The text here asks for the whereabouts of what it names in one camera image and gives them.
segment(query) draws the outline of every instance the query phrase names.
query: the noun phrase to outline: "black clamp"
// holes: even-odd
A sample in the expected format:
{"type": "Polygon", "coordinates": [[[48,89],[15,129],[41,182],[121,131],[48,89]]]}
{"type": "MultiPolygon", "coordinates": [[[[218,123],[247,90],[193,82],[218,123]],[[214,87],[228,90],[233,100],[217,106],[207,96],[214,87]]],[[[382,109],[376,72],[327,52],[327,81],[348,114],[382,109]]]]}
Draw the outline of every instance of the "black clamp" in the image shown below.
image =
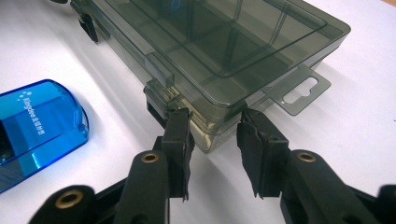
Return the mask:
{"type": "Polygon", "coordinates": [[[352,189],[318,154],[290,151],[288,140],[263,113],[244,111],[237,140],[255,195],[282,192],[288,224],[396,223],[396,186],[383,187],[377,198],[352,189]]]}
{"type": "Polygon", "coordinates": [[[194,141],[191,114],[170,114],[163,137],[153,150],[134,157],[128,177],[94,194],[87,186],[71,186],[51,195],[31,224],[169,223],[169,198],[188,199],[194,141]]]}

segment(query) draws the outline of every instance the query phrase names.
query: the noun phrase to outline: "circular hole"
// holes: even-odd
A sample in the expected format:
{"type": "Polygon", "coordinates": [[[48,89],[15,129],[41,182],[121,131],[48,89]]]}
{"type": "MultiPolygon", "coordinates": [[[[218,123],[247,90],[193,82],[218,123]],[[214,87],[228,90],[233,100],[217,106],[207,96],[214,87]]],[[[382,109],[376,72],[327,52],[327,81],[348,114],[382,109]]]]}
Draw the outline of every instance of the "circular hole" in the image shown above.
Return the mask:
{"type": "Polygon", "coordinates": [[[317,160],[317,158],[315,158],[312,154],[307,152],[299,153],[298,158],[302,161],[307,161],[307,162],[314,162],[317,160]]]}
{"type": "Polygon", "coordinates": [[[142,162],[151,163],[151,162],[157,161],[159,158],[160,157],[158,157],[157,154],[149,153],[149,154],[146,154],[145,156],[142,157],[142,162]]]}
{"type": "Polygon", "coordinates": [[[361,220],[358,217],[348,215],[343,217],[343,220],[348,224],[361,224],[361,220]]]}
{"type": "Polygon", "coordinates": [[[62,198],[62,203],[70,203],[73,202],[77,198],[77,194],[70,194],[62,198]]]}
{"type": "Polygon", "coordinates": [[[80,190],[71,189],[62,194],[61,197],[56,200],[55,206],[60,209],[73,207],[74,205],[81,202],[83,195],[84,194],[80,190]]]}

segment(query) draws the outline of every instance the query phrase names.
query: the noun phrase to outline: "blue plastic case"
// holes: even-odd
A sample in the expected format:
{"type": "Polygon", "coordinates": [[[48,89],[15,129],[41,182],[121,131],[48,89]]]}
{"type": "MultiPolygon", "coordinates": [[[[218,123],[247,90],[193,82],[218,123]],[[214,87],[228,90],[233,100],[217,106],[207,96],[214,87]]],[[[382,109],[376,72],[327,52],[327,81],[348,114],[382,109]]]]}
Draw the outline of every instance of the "blue plastic case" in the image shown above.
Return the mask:
{"type": "Polygon", "coordinates": [[[0,94],[0,193],[84,145],[87,116],[52,80],[0,94]]]}

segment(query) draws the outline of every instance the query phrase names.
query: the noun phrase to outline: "hang hole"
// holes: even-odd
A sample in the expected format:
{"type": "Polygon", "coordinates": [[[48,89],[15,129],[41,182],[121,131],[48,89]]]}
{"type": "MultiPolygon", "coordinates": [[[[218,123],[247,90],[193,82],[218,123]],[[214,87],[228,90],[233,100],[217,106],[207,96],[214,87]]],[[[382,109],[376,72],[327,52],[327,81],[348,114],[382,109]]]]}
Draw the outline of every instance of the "hang hole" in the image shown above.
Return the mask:
{"type": "Polygon", "coordinates": [[[316,79],[309,77],[296,88],[294,88],[294,90],[286,94],[283,97],[283,101],[291,105],[299,98],[309,96],[309,94],[311,94],[311,89],[317,84],[318,81],[316,79]]]}

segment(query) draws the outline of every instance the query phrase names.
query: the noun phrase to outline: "white table surface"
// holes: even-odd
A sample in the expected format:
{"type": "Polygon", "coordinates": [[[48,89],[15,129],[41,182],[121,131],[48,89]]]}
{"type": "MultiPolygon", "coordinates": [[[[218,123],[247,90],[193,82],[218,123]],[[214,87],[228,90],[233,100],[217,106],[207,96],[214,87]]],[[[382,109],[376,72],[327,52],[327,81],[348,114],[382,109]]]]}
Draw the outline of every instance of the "white table surface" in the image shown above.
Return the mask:
{"type": "MultiPolygon", "coordinates": [[[[396,7],[379,0],[306,1],[352,28],[317,72],[332,86],[296,117],[264,113],[290,148],[321,155],[346,184],[376,195],[396,183],[396,7]]],[[[127,176],[133,157],[163,129],[146,110],[144,84],[106,42],[91,42],[69,5],[0,1],[0,92],[50,78],[80,100],[91,139],[0,194],[0,223],[27,223],[55,191],[99,192],[127,176]]],[[[210,154],[194,150],[190,200],[171,201],[171,223],[284,223],[279,199],[257,199],[235,139],[210,154]]]]}

